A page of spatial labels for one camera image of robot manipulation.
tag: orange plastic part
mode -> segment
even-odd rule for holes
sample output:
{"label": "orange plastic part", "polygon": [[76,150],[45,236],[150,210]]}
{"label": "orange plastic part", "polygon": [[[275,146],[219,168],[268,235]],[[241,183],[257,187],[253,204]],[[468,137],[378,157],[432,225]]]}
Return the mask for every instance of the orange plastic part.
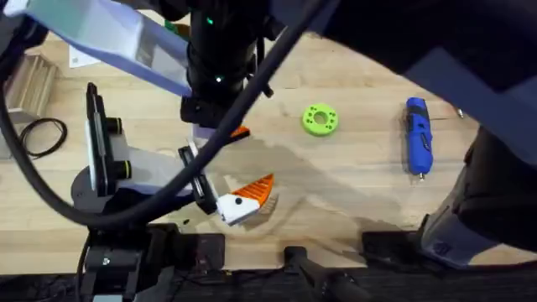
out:
{"label": "orange plastic part", "polygon": [[239,136],[241,134],[247,133],[249,131],[250,131],[250,129],[248,129],[248,128],[244,127],[244,126],[241,126],[241,127],[237,128],[237,130],[233,131],[232,138],[234,138],[236,136]]}
{"label": "orange plastic part", "polygon": [[233,195],[257,200],[259,206],[262,206],[269,198],[270,191],[274,184],[274,174],[269,174],[260,180],[254,181],[239,190],[233,191]]}

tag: orange and white object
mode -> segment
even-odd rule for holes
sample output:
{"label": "orange and white object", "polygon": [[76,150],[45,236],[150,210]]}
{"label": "orange and white object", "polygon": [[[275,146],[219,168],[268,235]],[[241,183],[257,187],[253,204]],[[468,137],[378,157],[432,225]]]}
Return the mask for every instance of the orange and white object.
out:
{"label": "orange and white object", "polygon": [[257,213],[270,196],[274,175],[269,174],[260,180],[221,196],[216,201],[222,220],[233,226]]}

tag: white paper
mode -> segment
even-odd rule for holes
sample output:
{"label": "white paper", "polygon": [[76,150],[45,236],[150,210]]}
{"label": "white paper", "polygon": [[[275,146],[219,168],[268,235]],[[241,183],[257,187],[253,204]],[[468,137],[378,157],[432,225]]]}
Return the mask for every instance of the white paper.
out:
{"label": "white paper", "polygon": [[69,45],[69,67],[76,68],[101,62]]}

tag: white plastic part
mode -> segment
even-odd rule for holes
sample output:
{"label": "white plastic part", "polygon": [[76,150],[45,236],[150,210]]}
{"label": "white plastic part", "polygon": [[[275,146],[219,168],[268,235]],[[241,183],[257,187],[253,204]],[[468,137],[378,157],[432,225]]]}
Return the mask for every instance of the white plastic part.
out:
{"label": "white plastic part", "polygon": [[257,200],[233,194],[219,197],[216,206],[222,220],[229,226],[244,221],[259,210]]}
{"label": "white plastic part", "polygon": [[9,0],[3,8],[3,13],[8,17],[23,13],[24,9],[28,6],[28,1],[29,0]]}

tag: black tripod leg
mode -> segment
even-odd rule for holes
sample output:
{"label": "black tripod leg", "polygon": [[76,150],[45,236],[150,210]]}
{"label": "black tripod leg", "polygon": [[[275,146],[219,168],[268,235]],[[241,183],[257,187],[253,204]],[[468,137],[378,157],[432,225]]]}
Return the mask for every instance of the black tripod leg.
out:
{"label": "black tripod leg", "polygon": [[313,299],[341,302],[387,302],[386,299],[372,297],[360,288],[356,281],[340,269],[324,268],[308,259],[304,247],[286,247],[285,265],[290,266],[305,279],[310,286]]}

